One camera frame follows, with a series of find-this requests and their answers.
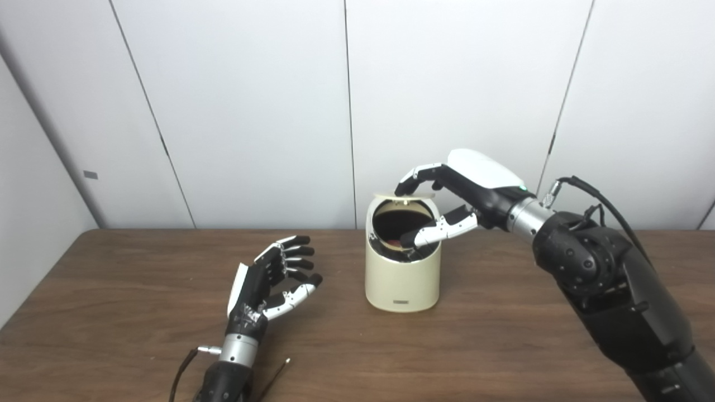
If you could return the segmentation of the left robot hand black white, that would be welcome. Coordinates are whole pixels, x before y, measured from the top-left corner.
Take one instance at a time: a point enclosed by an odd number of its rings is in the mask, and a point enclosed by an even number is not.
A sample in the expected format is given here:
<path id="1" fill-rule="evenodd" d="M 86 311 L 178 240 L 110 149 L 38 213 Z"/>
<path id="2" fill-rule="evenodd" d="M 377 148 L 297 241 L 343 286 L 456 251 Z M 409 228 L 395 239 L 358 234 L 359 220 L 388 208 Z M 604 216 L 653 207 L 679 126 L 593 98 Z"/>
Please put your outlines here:
<path id="1" fill-rule="evenodd" d="M 226 335 L 261 343 L 271 320 L 294 310 L 323 281 L 307 257 L 314 255 L 307 235 L 276 240 L 249 265 L 240 264 L 227 304 Z"/>

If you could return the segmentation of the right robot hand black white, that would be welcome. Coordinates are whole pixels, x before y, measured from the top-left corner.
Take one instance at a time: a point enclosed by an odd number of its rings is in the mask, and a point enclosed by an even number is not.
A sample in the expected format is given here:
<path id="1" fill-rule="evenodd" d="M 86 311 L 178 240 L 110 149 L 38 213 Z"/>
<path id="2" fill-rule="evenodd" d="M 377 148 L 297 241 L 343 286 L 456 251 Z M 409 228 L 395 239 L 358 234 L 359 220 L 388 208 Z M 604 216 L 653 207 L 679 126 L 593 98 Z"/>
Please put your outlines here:
<path id="1" fill-rule="evenodd" d="M 454 238 L 478 226 L 505 231 L 510 211 L 535 195 L 515 173 L 485 154 L 455 149 L 442 164 L 420 165 L 409 171 L 396 186 L 398 197 L 413 194 L 425 181 L 434 190 L 446 189 L 465 201 L 427 226 L 401 235 L 404 248 L 419 248 Z"/>

